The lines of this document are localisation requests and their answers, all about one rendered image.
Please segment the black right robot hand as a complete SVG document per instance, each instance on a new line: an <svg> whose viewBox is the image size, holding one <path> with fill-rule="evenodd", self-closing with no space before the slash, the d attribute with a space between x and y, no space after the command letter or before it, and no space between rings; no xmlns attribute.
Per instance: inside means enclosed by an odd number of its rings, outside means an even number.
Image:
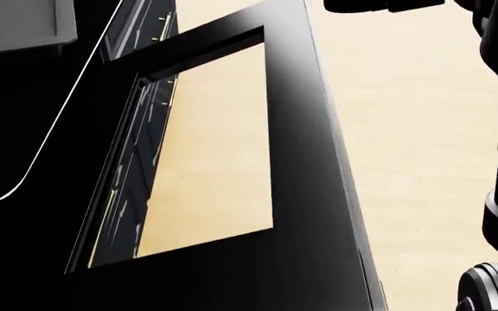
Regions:
<svg viewBox="0 0 498 311"><path fill-rule="evenodd" d="M328 12L354 14L362 12L404 12L419 10L444 4L445 0L323 0L323 6Z"/></svg>

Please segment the black oven door with window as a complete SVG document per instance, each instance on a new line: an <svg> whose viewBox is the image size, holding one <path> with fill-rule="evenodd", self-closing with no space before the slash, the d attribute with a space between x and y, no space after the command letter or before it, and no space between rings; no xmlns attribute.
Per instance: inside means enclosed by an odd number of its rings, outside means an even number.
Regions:
<svg viewBox="0 0 498 311"><path fill-rule="evenodd" d="M105 65L162 79L265 46L273 227L67 275L65 311L387 311L305 0L264 0Z"/></svg>

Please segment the black oven body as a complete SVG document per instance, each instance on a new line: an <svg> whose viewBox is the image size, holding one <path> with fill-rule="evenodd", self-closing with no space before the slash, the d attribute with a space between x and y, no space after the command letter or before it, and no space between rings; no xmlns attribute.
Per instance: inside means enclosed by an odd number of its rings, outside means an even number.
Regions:
<svg viewBox="0 0 498 311"><path fill-rule="evenodd" d="M30 310L64 274L125 105L99 81L134 22L142 47L176 0L73 0L78 40L0 67L0 311Z"/></svg>

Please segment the dark cabinet fronts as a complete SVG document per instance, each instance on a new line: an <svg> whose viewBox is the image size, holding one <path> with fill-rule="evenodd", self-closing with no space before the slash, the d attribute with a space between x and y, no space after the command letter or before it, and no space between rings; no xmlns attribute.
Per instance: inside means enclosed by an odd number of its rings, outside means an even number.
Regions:
<svg viewBox="0 0 498 311"><path fill-rule="evenodd" d="M115 60L151 44L162 30L160 17L172 12L164 40L178 33L176 0L135 0L115 18L105 35ZM148 212L157 163L178 77L144 82L133 94L133 111L121 142L112 184L104 191L105 210L87 266L136 258Z"/></svg>

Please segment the grey countertop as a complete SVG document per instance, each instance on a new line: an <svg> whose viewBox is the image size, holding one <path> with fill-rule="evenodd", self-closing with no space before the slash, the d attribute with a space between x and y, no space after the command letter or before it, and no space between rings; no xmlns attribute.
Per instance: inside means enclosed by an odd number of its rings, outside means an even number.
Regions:
<svg viewBox="0 0 498 311"><path fill-rule="evenodd" d="M0 53L78 38L73 0L0 0Z"/></svg>

